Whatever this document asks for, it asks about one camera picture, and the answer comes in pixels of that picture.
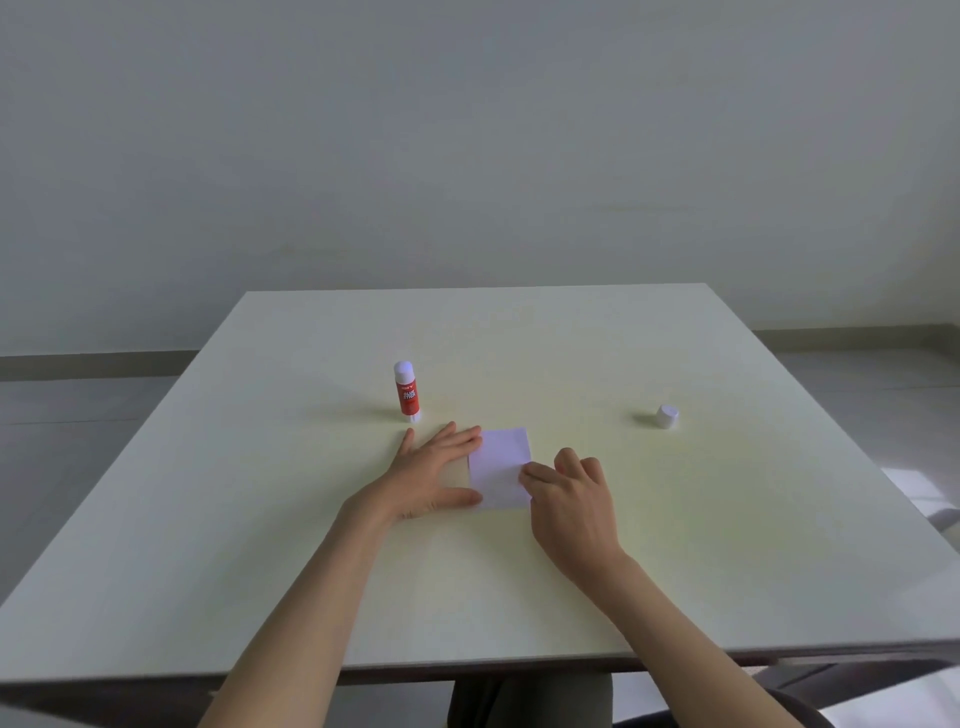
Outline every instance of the glue stick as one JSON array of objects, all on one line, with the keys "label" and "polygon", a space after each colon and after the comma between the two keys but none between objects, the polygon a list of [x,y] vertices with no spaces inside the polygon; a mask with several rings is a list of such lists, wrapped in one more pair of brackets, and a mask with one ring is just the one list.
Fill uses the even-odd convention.
[{"label": "glue stick", "polygon": [[398,361],[394,365],[396,393],[400,396],[400,411],[406,415],[407,422],[420,420],[420,397],[417,396],[417,380],[414,378],[414,365],[409,361]]}]

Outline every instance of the hand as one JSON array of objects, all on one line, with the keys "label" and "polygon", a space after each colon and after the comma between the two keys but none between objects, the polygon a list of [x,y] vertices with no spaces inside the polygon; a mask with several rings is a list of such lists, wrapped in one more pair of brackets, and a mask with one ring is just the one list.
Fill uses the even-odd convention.
[{"label": "hand", "polygon": [[470,488],[444,488],[438,482],[447,463],[469,455],[483,444],[480,427],[457,432],[449,423],[419,448],[408,428],[390,468],[350,497],[345,508],[375,513],[386,522],[414,519],[445,508],[467,508],[483,496]]},{"label": "hand", "polygon": [[564,448],[550,468],[527,463],[520,483],[530,494],[534,538],[570,581],[590,596],[598,579],[629,557],[616,539],[613,498],[600,461]]}]

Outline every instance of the dark pants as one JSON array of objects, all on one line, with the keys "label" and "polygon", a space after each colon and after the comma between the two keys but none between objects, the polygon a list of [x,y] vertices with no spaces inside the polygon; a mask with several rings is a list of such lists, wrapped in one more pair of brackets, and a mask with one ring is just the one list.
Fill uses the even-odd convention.
[{"label": "dark pants", "polygon": [[[831,728],[796,698],[769,691],[804,728]],[[558,673],[457,680],[447,728],[611,728],[613,682],[607,673]],[[677,728],[669,712],[615,728]]]}]

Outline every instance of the white paper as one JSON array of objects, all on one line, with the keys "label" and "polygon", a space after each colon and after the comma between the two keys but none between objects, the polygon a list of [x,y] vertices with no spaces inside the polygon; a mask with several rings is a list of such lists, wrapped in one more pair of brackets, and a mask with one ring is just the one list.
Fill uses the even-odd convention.
[{"label": "white paper", "polygon": [[483,494],[478,507],[526,507],[530,496],[516,478],[520,467],[530,462],[527,428],[488,429],[482,435],[483,445],[467,458],[470,487]]}]

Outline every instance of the forearm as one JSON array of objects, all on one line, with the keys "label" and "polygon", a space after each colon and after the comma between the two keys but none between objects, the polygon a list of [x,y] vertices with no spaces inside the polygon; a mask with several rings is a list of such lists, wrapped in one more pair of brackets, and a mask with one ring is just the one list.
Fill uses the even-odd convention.
[{"label": "forearm", "polygon": [[202,728],[322,725],[387,523],[344,511],[230,672]]},{"label": "forearm", "polygon": [[633,559],[624,557],[589,593],[626,637],[684,728],[799,728]]}]

